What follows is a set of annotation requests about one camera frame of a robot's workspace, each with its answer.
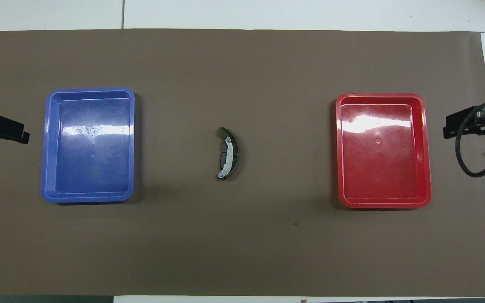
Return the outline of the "blue plastic tray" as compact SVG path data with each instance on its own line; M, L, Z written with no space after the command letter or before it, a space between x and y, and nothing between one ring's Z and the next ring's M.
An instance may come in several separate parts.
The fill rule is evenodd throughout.
M59 89L45 103L44 200L101 205L133 193L135 94L129 88Z

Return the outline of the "curved brake shoe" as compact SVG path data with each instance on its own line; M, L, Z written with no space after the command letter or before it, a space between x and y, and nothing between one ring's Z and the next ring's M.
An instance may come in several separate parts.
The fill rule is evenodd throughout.
M219 127L218 135L222 139L221 143L221 161L217 177L220 180L226 180L233 175L239 163L239 144L237 138L228 128Z

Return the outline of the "brown table mat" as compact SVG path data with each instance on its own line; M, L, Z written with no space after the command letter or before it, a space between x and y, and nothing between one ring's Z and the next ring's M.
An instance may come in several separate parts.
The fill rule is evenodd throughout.
M106 86L136 95L132 196L45 201L48 94ZM424 99L429 205L342 205L345 93ZM442 136L484 101L474 32L0 32L0 115L31 135L0 140L0 295L485 297L485 177ZM219 127L239 144L226 180Z

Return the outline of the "dark brake pad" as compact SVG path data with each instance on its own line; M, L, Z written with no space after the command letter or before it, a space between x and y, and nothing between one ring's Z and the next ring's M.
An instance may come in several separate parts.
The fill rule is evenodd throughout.
M226 146L226 156L224 159L224 164L223 164L223 172L224 172L224 178L227 178L228 175L233 174L233 171L237 167L238 163L238 152L239 152L239 144L238 141L235 137L227 136L224 139L224 144Z

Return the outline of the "red plastic tray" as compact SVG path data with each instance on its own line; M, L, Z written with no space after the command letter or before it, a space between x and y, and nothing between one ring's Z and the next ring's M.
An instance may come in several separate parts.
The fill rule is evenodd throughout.
M432 199L426 104L414 93L348 93L335 103L345 207L415 209Z

